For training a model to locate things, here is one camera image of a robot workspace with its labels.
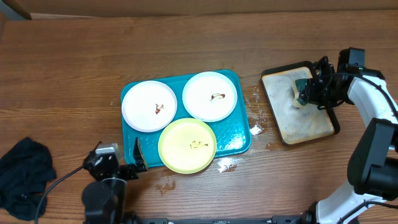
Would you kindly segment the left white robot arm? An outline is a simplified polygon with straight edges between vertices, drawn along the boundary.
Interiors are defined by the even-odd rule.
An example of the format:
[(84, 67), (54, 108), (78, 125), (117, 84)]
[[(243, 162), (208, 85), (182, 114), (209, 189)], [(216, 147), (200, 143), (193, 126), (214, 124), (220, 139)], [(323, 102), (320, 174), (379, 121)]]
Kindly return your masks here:
[(100, 142), (83, 161), (83, 168), (95, 179), (81, 194), (85, 206), (85, 223), (141, 222), (135, 212), (124, 210), (127, 182), (138, 179), (139, 173), (147, 171), (139, 139), (135, 140), (133, 147), (135, 163), (121, 165), (119, 158), (120, 151), (116, 143)]

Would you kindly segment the white plate with brown stain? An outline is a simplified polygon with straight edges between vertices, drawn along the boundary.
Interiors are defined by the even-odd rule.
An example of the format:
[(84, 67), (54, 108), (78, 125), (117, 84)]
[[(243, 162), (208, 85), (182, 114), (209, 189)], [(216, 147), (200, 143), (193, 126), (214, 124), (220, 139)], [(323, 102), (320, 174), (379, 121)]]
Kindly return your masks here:
[(217, 122), (233, 112), (238, 94), (227, 76), (218, 72), (201, 72), (185, 84), (182, 101), (192, 117), (204, 122)]

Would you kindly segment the green and yellow sponge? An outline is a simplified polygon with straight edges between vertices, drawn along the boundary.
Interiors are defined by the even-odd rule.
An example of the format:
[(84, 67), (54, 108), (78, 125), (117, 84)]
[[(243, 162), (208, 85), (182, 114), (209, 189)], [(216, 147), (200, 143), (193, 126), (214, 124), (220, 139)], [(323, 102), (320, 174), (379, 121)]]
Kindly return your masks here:
[(308, 103), (307, 91), (308, 79), (302, 78), (293, 81), (294, 100), (293, 105), (296, 108), (302, 108)]

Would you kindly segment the white plate with red stain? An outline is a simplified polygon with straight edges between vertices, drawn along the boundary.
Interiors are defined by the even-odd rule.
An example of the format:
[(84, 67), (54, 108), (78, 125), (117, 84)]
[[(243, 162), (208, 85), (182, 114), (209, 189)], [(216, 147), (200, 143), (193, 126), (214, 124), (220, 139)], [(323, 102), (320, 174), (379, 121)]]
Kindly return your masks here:
[(163, 129), (173, 120), (177, 106), (177, 97), (168, 85), (149, 80), (127, 91), (121, 111), (131, 128), (151, 133)]

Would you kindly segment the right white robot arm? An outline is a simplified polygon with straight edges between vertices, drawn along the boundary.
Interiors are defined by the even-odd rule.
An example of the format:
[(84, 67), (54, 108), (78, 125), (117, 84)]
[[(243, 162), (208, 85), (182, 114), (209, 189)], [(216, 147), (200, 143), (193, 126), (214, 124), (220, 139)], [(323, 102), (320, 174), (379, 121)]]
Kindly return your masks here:
[(347, 181), (329, 197), (315, 202), (302, 223), (356, 223), (373, 205), (394, 208), (397, 198), (397, 104), (384, 76), (364, 65), (362, 56), (339, 61), (335, 70), (328, 57), (315, 62), (312, 78), (293, 82), (294, 106), (316, 105), (330, 110), (343, 103), (355, 105), (366, 130), (347, 167)]

